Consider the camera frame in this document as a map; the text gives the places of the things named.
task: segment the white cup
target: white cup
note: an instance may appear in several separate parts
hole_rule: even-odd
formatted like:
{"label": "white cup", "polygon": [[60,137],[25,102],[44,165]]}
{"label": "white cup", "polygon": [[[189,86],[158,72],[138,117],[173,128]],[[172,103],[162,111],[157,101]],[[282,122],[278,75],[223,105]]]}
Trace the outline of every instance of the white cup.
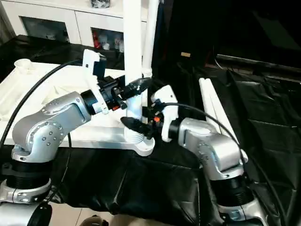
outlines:
{"label": "white cup", "polygon": [[105,44],[103,45],[103,49],[104,49],[104,50],[110,50],[110,44],[109,44],[109,43],[105,43]]}
{"label": "white cup", "polygon": [[34,72],[30,59],[19,59],[15,61],[14,65],[21,74],[32,74]]}

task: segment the glass cabinet door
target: glass cabinet door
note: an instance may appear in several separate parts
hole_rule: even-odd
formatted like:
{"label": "glass cabinet door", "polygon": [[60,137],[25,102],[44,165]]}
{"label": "glass cabinet door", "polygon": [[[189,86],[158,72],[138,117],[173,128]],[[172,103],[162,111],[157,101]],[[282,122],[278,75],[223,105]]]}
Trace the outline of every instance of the glass cabinet door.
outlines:
{"label": "glass cabinet door", "polygon": [[20,17],[29,36],[70,42],[64,22],[37,19],[32,17]]}
{"label": "glass cabinet door", "polygon": [[[123,52],[123,18],[75,12],[82,44],[105,50]],[[146,22],[141,22],[142,48]]]}

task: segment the white cabinet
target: white cabinet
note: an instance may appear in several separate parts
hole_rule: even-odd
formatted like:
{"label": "white cabinet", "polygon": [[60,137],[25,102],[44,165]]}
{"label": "white cabinet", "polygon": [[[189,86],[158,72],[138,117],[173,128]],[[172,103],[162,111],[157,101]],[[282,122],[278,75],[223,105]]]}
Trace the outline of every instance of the white cabinet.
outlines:
{"label": "white cabinet", "polygon": [[16,35],[81,43],[73,10],[12,1],[2,5]]}
{"label": "white cabinet", "polygon": [[[123,33],[123,19],[113,16],[104,16],[93,13],[75,12],[79,27],[82,45],[94,46],[93,33],[97,36],[102,33],[107,36],[110,48],[114,45],[114,37],[121,37]],[[146,22],[141,22],[142,27],[142,46],[144,46]]]}
{"label": "white cabinet", "polygon": [[[144,46],[149,0],[141,1]],[[104,9],[92,8],[90,0],[2,0],[2,4],[16,35],[93,47],[93,33],[98,36],[105,33],[111,39],[110,49],[114,37],[123,38],[122,0],[111,0],[111,6]]]}

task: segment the red object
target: red object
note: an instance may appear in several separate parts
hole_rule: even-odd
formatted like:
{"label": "red object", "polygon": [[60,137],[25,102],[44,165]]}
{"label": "red object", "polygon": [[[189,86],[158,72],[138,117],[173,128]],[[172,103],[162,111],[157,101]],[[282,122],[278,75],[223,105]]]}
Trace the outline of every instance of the red object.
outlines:
{"label": "red object", "polygon": [[94,42],[94,47],[96,49],[100,49],[101,46],[100,46],[100,42],[98,41],[96,32],[93,32],[93,42]]}
{"label": "red object", "polygon": [[160,122],[160,118],[159,118],[159,117],[155,117],[155,118],[154,118],[154,121],[155,121],[155,122]]}
{"label": "red object", "polygon": [[113,111],[117,110],[118,108],[120,108],[119,106],[115,106],[112,108]]}

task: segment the tile floor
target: tile floor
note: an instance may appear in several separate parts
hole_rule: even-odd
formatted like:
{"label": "tile floor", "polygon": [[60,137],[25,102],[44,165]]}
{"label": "tile floor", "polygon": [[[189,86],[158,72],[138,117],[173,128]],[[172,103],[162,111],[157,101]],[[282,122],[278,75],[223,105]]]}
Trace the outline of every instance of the tile floor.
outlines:
{"label": "tile floor", "polygon": [[87,208],[73,208],[67,204],[52,206],[52,218],[49,226],[79,226],[86,218],[98,215],[109,222],[109,226],[168,226],[166,224],[127,215],[111,215],[108,212],[96,212]]}

